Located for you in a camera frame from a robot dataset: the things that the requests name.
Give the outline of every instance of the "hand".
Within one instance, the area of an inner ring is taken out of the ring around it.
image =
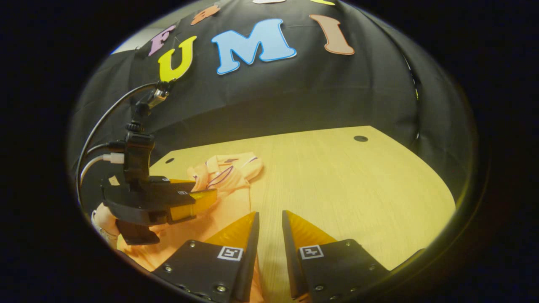
[[[99,204],[98,208],[95,211],[95,223],[110,233],[113,236],[118,236],[120,231],[116,226],[116,217],[110,212],[110,209],[106,207],[103,203]]]
[[[156,235],[159,235],[163,230],[167,229],[170,225],[168,223],[150,226],[150,231],[153,231]]]

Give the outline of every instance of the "light wood surface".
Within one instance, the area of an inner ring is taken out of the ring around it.
[[[358,142],[354,136],[365,136]],[[337,240],[358,241],[391,270],[441,232],[455,211],[441,178],[407,148],[370,126],[289,133],[176,150],[151,175],[185,179],[214,155],[254,152],[264,169],[251,182],[260,212],[258,256],[267,302],[292,302],[281,212],[289,210]]]

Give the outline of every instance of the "black cable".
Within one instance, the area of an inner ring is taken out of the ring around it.
[[[98,150],[100,148],[104,148],[104,147],[107,147],[108,146],[108,143],[103,143],[103,144],[99,144],[99,145],[96,145],[92,148],[90,148],[87,152],[86,152],[86,155],[89,155],[91,152],[95,151],[95,150]]]
[[[75,186],[76,186],[76,189],[77,189],[77,200],[79,202],[79,206],[82,209],[84,209],[84,206],[82,204],[82,199],[81,199],[81,196],[80,196],[80,184],[79,184],[79,182],[80,182],[79,181],[80,167],[82,166],[82,161],[86,156],[86,149],[88,148],[90,140],[92,139],[92,137],[94,136],[94,134],[98,130],[98,128],[101,126],[101,123],[103,123],[103,121],[111,114],[111,112],[113,110],[115,110],[117,108],[117,106],[120,103],[122,103],[124,100],[126,100],[127,98],[129,98],[133,94],[140,93],[140,92],[143,92],[143,91],[145,91],[147,89],[151,89],[151,88],[155,88],[155,87],[157,87],[157,82],[139,86],[139,87],[131,90],[127,94],[123,95],[118,101],[116,101],[115,104],[112,104],[112,106],[107,110],[107,112],[105,112],[105,114],[103,114],[103,116],[99,119],[97,124],[94,126],[94,128],[90,132],[90,135],[88,136],[88,139],[86,139],[86,143],[84,143],[84,147],[82,148],[82,152],[80,153],[79,162],[77,163],[77,169],[75,170]]]

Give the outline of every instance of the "letter m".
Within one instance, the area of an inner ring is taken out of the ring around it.
[[[219,48],[221,66],[217,73],[222,75],[239,68],[239,62],[232,57],[234,52],[247,64],[254,62],[258,45],[262,45],[259,58],[262,61],[275,61],[291,58],[296,50],[289,47],[281,32],[281,19],[267,19],[256,23],[248,38],[235,31],[226,31],[215,36],[211,41]]]

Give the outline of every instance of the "orange shirt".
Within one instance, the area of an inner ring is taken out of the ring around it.
[[[263,163],[253,153],[213,156],[205,163],[187,169],[189,179],[196,181],[192,191],[217,189],[217,200],[195,219],[173,225],[150,227],[160,239],[152,245],[134,245],[118,238],[117,249],[123,251],[148,271],[165,262],[187,240],[205,241],[221,229],[251,212],[249,180],[256,177]],[[262,303],[262,291],[255,260],[250,303]]]

